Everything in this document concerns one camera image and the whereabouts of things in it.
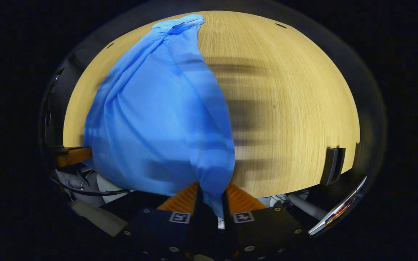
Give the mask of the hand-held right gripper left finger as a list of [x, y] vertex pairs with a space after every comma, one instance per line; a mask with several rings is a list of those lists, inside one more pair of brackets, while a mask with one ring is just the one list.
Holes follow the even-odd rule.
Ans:
[[192, 261], [198, 248], [202, 189], [193, 182], [156, 208], [143, 208], [121, 230], [135, 261]]

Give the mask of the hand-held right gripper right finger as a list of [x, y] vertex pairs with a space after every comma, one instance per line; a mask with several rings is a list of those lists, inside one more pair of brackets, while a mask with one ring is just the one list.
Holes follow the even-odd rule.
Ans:
[[230, 183], [222, 195], [227, 258], [233, 261], [283, 261], [308, 241], [306, 229], [276, 203], [267, 207]]

